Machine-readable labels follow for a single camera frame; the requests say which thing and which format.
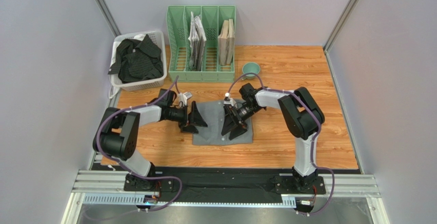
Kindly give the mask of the grey long sleeve shirt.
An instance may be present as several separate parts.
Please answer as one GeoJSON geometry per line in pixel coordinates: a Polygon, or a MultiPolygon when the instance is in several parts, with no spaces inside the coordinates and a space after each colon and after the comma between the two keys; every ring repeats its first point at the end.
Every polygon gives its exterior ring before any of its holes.
{"type": "Polygon", "coordinates": [[[198,110],[208,127],[197,127],[198,134],[193,134],[192,144],[195,146],[230,146],[253,143],[252,121],[247,121],[248,131],[237,138],[230,139],[230,133],[221,135],[224,124],[223,101],[209,101],[197,104],[198,110]]]}

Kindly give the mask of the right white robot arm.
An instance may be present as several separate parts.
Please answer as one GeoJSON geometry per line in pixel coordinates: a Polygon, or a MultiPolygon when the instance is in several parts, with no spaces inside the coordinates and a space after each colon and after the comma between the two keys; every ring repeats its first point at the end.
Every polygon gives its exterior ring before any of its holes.
{"type": "Polygon", "coordinates": [[[318,176],[315,147],[325,117],[309,91],[304,87],[291,91],[256,89],[245,84],[239,93],[243,99],[240,107],[235,106],[229,93],[225,95],[221,134],[235,139],[248,131],[246,121],[259,110],[268,107],[281,110],[289,132],[295,137],[292,184],[296,189],[310,188],[318,176]]]}

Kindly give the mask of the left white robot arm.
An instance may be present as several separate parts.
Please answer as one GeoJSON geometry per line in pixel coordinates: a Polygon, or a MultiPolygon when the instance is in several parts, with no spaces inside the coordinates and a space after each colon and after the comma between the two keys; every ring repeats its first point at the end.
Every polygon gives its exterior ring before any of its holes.
{"type": "Polygon", "coordinates": [[[190,92],[175,93],[160,89],[157,98],[139,109],[122,111],[114,107],[106,109],[101,120],[101,129],[93,140],[93,149],[120,161],[132,176],[127,181],[133,187],[150,191],[157,187],[155,166],[136,149],[138,130],[141,126],[162,120],[176,122],[182,133],[197,134],[198,127],[207,127],[196,102],[188,105],[190,92]]]}

